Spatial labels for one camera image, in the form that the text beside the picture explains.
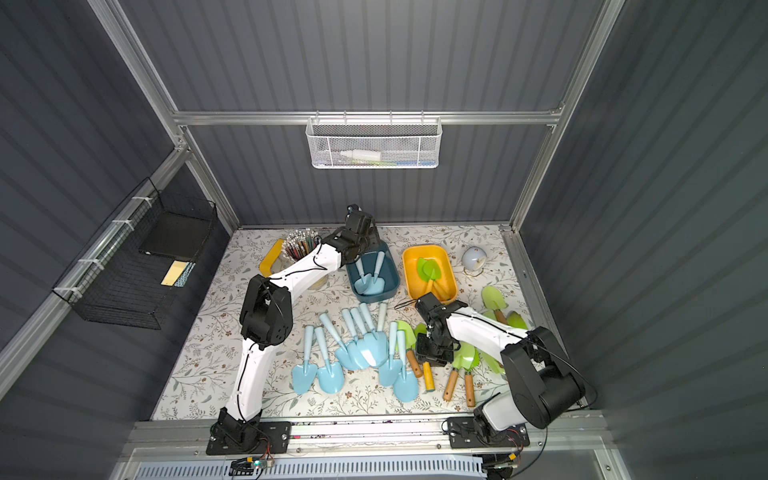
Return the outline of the green shovel yellow handle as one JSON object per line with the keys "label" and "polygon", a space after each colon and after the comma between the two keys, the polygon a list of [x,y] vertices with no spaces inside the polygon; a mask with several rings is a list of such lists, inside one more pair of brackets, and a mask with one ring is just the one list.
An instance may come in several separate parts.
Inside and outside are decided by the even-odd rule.
{"label": "green shovel yellow handle", "polygon": [[[415,334],[417,338],[420,338],[422,335],[426,335],[427,333],[427,326],[425,323],[420,323],[415,328]],[[434,383],[434,376],[432,372],[432,368],[430,363],[427,360],[423,360],[421,362],[422,364],[422,370],[423,370],[423,378],[425,382],[425,392],[431,393],[435,391],[435,383]]]}
{"label": "green shovel yellow handle", "polygon": [[440,284],[439,280],[442,278],[442,270],[436,260],[426,260],[423,266],[423,271],[428,278],[427,289],[433,292],[441,301],[447,301],[451,299],[451,295]]}

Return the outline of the green shovel brown handle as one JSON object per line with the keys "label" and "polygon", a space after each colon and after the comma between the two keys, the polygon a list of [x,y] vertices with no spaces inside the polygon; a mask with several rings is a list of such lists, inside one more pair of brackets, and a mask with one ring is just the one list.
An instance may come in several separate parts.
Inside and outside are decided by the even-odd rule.
{"label": "green shovel brown handle", "polygon": [[412,371],[414,372],[414,375],[417,378],[422,378],[424,375],[424,372],[416,359],[415,351],[414,351],[414,347],[416,345],[416,335],[414,334],[414,330],[409,323],[402,320],[398,321],[397,325],[398,325],[398,330],[402,331],[405,334],[405,343],[406,343],[405,354],[406,354],[407,361]]}

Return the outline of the green shovel wooden handle pair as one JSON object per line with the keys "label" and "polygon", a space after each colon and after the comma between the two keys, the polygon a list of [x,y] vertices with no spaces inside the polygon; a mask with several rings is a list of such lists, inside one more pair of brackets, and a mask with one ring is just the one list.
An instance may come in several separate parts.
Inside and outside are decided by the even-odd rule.
{"label": "green shovel wooden handle pair", "polygon": [[454,352],[452,369],[443,393],[443,400],[449,402],[453,398],[455,386],[461,369],[466,369],[471,365],[475,356],[475,347],[467,342],[461,342],[459,349]]}

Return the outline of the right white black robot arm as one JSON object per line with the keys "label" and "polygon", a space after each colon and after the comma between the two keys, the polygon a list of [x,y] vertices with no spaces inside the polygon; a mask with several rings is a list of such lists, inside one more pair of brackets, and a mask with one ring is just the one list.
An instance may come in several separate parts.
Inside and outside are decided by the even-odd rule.
{"label": "right white black robot arm", "polygon": [[446,365],[465,343],[502,364],[508,390],[474,409],[477,433],[490,436],[523,423],[544,429],[586,395],[586,381],[550,330],[504,325],[432,293],[418,298],[415,308],[426,324],[417,336],[418,360]]}

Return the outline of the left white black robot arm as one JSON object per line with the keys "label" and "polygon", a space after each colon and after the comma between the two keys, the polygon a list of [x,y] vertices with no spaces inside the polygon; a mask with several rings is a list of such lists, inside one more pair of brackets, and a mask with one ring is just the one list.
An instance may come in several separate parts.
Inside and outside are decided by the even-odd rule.
{"label": "left white black robot arm", "polygon": [[239,316],[241,362],[232,394],[211,427],[209,454],[250,453],[265,445],[267,434],[259,428],[263,393],[278,347],[293,329],[293,303],[310,286],[359,260],[379,241],[374,217],[352,204],[344,225],[322,238],[306,256],[269,277],[251,278]]}

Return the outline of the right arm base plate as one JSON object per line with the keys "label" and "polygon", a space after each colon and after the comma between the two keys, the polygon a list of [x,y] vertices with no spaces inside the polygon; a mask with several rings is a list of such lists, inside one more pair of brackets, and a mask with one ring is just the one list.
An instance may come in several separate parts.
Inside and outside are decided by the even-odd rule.
{"label": "right arm base plate", "polygon": [[513,425],[503,431],[494,431],[473,416],[454,416],[442,422],[441,430],[454,450],[502,447],[522,450],[530,445],[523,424]]}

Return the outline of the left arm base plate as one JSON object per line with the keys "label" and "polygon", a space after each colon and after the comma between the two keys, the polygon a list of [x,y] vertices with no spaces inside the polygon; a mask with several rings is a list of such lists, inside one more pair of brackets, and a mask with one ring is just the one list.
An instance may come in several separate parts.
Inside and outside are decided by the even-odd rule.
{"label": "left arm base plate", "polygon": [[287,452],[291,438],[290,422],[259,422],[258,424],[235,422],[225,425],[215,422],[211,426],[206,454],[224,455],[262,455],[283,454]]}

